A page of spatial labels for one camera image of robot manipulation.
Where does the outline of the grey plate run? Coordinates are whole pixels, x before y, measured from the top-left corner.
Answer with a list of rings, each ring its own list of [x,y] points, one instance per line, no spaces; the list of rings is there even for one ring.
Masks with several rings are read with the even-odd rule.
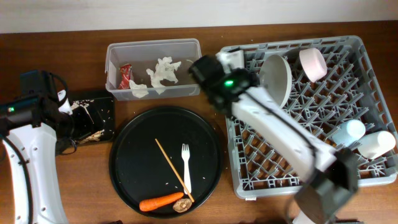
[[[286,59],[279,55],[268,57],[260,69],[259,80],[279,107],[283,108],[292,89],[292,71]]]

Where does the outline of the red snack wrapper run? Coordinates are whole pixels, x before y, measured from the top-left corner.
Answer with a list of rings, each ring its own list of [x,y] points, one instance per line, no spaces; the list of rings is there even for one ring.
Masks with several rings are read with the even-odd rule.
[[[131,64],[125,64],[122,67],[119,68],[120,74],[121,74],[121,82],[119,84],[118,89],[119,90],[125,90],[129,89],[129,82],[132,77],[132,65]]]

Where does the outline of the pink bowl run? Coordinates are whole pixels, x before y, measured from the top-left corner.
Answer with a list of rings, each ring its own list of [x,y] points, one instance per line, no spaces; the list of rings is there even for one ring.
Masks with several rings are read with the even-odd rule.
[[[316,82],[327,74],[327,66],[322,53],[316,48],[299,52],[302,68],[311,82]]]

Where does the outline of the light blue cup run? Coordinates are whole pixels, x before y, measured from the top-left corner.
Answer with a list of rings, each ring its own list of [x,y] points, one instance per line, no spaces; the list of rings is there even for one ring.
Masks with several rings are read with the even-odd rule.
[[[352,143],[361,139],[366,132],[366,127],[358,119],[351,119],[338,126],[338,130],[331,136],[336,145],[344,147],[352,145]]]

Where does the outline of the white cup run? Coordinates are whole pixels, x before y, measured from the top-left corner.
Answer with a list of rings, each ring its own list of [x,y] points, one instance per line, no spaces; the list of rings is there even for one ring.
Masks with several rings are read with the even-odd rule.
[[[368,159],[375,159],[396,146],[395,137],[388,131],[365,135],[358,142],[359,153]]]

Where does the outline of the small white tissue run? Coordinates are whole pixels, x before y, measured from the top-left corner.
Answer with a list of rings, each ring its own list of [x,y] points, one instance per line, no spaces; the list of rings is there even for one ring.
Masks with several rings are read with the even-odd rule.
[[[133,80],[130,80],[129,87],[132,90],[132,94],[137,98],[143,98],[149,94],[145,84],[136,84]]]

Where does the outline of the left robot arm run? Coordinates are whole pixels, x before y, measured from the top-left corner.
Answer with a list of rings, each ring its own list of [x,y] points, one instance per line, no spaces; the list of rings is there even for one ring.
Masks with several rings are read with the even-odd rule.
[[[94,130],[84,108],[71,107],[58,75],[33,70],[20,76],[22,95],[1,105],[1,141],[12,172],[16,223],[67,223],[55,157]]]

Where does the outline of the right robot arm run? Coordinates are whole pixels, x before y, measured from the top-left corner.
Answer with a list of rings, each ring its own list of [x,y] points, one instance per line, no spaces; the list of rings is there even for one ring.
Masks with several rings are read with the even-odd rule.
[[[216,110],[254,128],[301,178],[294,195],[301,212],[287,223],[330,223],[358,191],[354,152],[337,150],[315,137],[280,108],[256,73],[230,56],[202,56],[188,72]]]

